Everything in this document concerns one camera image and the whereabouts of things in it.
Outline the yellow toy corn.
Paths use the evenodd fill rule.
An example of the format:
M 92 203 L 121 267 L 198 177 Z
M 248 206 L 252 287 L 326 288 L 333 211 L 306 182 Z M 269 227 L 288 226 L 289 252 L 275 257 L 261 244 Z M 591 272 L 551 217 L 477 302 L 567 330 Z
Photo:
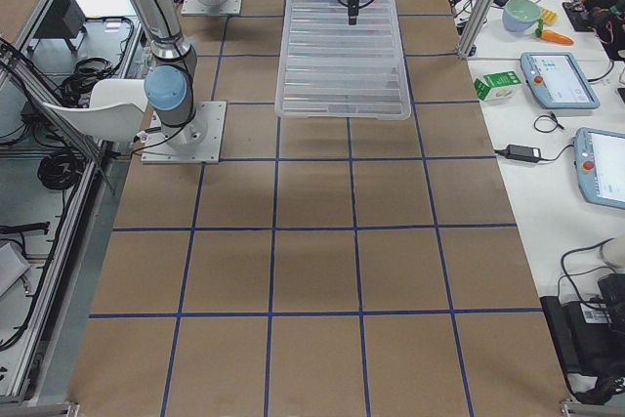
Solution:
M 540 20 L 543 25 L 551 26 L 558 19 L 558 14 L 552 10 L 541 8 L 540 9 Z

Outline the teach pendant upper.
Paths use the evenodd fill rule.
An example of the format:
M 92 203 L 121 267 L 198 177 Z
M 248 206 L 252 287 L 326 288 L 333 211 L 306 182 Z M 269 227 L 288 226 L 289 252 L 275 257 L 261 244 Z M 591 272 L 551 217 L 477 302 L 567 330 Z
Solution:
M 546 109 L 600 107 L 590 82 L 571 53 L 525 52 L 521 71 L 538 104 Z

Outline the black power adapter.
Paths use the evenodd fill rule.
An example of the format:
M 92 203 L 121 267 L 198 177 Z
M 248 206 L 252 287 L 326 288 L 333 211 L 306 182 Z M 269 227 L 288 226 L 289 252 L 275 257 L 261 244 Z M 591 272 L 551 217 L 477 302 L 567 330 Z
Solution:
M 538 163 L 541 161 L 541 150 L 538 147 L 508 144 L 494 152 L 503 158 L 521 162 Z

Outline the teach pendant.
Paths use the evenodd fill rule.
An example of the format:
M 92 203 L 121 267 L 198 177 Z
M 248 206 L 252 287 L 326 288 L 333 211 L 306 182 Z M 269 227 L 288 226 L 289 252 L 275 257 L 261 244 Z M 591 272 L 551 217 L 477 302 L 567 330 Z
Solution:
M 525 52 L 521 71 L 538 104 L 546 109 L 600 107 L 590 82 L 571 53 Z
M 624 135 L 580 128 L 574 138 L 577 182 L 590 203 L 624 208 Z

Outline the green white milk carton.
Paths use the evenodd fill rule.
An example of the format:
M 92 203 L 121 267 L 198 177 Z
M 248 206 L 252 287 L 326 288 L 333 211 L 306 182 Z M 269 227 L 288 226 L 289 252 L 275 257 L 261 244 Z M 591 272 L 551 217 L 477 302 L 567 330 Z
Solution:
M 474 80 L 478 99 L 484 102 L 508 99 L 521 86 L 521 80 L 514 71 L 490 73 Z

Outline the toy carrot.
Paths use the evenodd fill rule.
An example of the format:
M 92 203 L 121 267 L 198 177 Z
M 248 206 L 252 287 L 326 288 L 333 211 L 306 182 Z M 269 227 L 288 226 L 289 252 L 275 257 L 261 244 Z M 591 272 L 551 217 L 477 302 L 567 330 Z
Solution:
M 535 29 L 535 35 L 538 39 L 547 41 L 550 43 L 572 46 L 574 40 L 566 35 L 560 34 L 552 29 L 547 29 L 545 23 L 542 20 L 538 21 L 537 28 Z

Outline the white chair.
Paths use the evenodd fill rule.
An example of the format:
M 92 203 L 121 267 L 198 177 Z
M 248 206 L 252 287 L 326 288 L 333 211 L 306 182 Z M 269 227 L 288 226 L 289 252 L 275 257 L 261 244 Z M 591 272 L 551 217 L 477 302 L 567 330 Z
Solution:
M 43 105 L 81 134 L 110 142 L 132 142 L 147 107 L 143 79 L 104 79 L 95 84 L 87 108 Z

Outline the green bowl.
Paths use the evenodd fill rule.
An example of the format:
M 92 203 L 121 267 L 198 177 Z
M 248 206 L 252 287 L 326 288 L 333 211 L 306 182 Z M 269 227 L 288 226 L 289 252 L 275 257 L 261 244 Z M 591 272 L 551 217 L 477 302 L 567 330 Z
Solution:
M 504 28 L 511 32 L 523 32 L 541 17 L 541 8 L 529 0 L 509 0 L 502 14 Z

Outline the teach pendant lower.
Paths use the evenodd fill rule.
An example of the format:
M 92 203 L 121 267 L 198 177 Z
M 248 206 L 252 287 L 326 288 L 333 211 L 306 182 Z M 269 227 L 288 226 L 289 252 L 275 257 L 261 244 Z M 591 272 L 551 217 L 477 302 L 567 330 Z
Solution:
M 624 208 L 624 135 L 580 128 L 574 138 L 577 182 L 590 203 Z

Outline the clear plastic box lid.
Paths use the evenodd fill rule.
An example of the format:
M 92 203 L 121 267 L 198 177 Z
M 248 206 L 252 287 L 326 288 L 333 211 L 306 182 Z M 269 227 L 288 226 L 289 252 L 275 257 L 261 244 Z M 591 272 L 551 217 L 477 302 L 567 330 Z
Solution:
M 395 0 L 376 0 L 355 25 L 336 0 L 287 0 L 274 104 L 282 118 L 407 119 Z

